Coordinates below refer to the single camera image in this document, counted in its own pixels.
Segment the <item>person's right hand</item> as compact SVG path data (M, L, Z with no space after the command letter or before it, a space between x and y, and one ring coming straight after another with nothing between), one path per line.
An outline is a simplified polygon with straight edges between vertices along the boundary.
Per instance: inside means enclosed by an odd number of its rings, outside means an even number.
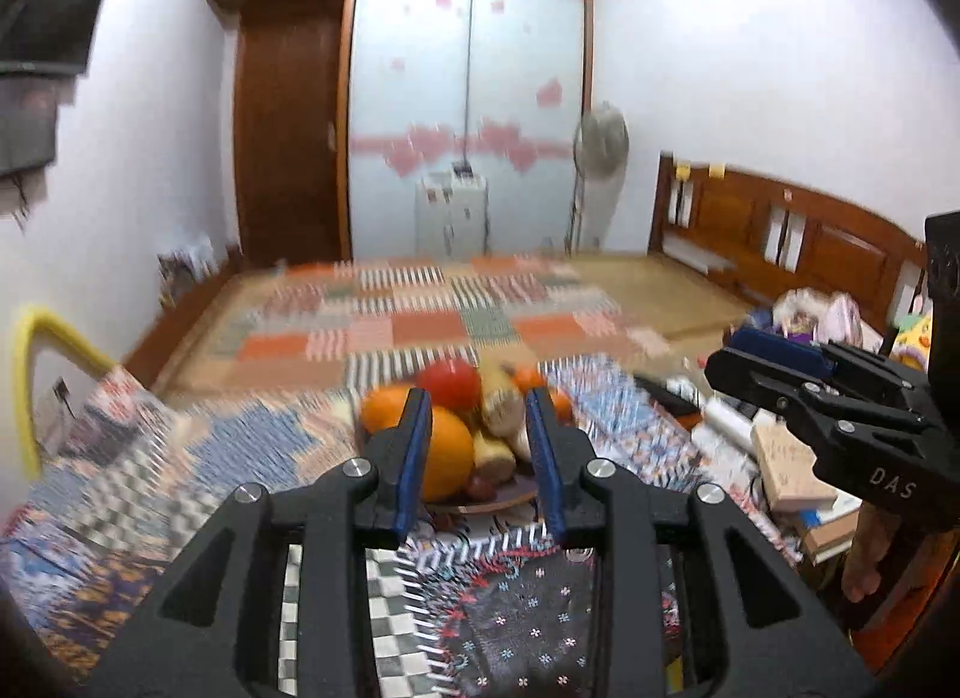
M880 588L882 578L878 565L887 555L898 526L900 519L895 514L862 503L853 545L844 561L841 578L844 597L853 604L859 604Z

